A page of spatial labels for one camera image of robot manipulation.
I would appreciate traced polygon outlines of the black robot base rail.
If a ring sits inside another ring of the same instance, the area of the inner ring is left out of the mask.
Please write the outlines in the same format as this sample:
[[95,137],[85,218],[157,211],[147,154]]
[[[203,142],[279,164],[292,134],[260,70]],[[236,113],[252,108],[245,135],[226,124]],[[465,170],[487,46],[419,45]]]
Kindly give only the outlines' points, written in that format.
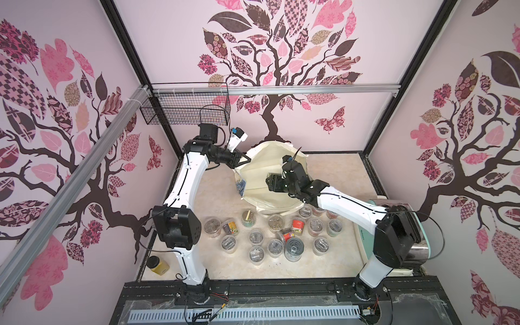
[[459,317],[434,276],[388,278],[363,301],[352,278],[206,280],[188,286],[179,280],[124,285],[110,323],[128,324],[132,310],[225,307],[357,306],[359,320],[290,321],[269,324],[458,324]]

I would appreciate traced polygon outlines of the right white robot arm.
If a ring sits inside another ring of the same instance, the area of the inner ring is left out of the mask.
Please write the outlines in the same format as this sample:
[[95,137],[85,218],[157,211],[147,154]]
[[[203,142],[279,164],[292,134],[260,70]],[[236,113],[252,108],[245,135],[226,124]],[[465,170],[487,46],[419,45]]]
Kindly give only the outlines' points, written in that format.
[[315,208],[333,212],[364,228],[374,238],[372,256],[356,276],[353,288],[369,293],[401,268],[412,247],[425,235],[416,214],[402,205],[382,207],[348,196],[329,183],[313,180],[295,158],[283,158],[282,173],[270,173],[265,182],[271,192],[286,193]]

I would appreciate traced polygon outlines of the twelfth clear seed jar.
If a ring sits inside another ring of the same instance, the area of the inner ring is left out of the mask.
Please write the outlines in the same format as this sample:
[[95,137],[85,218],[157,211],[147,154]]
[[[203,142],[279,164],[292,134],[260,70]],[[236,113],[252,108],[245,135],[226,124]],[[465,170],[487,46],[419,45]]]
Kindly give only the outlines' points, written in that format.
[[271,258],[277,259],[284,253],[284,243],[280,239],[271,239],[268,242],[267,250]]

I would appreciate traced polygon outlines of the eleventh clear seed jar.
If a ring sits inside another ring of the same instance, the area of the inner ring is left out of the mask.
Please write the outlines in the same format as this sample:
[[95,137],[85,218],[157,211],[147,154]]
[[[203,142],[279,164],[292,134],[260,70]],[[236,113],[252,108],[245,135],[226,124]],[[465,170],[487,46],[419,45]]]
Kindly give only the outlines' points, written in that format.
[[312,217],[313,213],[312,210],[309,207],[302,207],[298,211],[298,215],[300,218],[307,220]]

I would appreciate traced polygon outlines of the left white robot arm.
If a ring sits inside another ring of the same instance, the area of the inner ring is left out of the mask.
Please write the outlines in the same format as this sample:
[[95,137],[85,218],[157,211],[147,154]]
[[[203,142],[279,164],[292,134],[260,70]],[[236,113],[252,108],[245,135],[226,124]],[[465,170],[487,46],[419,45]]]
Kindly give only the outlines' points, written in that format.
[[151,212],[157,235],[167,252],[176,255],[181,278],[188,286],[200,286],[207,278],[197,247],[203,227],[194,213],[194,199],[204,172],[210,163],[235,169],[251,161],[237,149],[248,138],[241,128],[230,130],[225,146],[216,144],[218,126],[202,123],[199,128],[199,135],[184,145],[184,158],[171,193],[162,206]]

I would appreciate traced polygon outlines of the clear lid seed jar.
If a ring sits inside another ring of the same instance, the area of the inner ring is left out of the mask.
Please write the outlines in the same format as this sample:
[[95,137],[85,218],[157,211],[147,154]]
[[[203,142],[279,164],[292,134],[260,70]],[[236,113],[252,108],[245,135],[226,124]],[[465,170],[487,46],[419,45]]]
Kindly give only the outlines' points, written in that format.
[[269,230],[273,233],[279,232],[280,230],[284,229],[284,227],[285,227],[284,218],[278,214],[269,216],[268,227],[269,227]]

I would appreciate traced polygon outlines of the red label jar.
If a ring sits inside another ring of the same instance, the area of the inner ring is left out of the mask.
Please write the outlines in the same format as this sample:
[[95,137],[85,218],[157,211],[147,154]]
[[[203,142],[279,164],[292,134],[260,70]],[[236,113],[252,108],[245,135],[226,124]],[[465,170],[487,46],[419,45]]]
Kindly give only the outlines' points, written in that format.
[[291,221],[291,230],[295,235],[300,236],[303,234],[305,225],[306,223],[302,219],[293,219]]

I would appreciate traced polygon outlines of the yellow label jar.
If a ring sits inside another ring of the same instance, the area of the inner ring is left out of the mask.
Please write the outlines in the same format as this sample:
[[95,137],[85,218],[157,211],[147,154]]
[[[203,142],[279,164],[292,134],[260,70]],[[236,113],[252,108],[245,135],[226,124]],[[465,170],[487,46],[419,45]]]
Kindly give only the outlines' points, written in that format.
[[226,234],[226,236],[235,236],[239,233],[239,229],[237,223],[234,219],[227,219],[222,223],[222,230]]

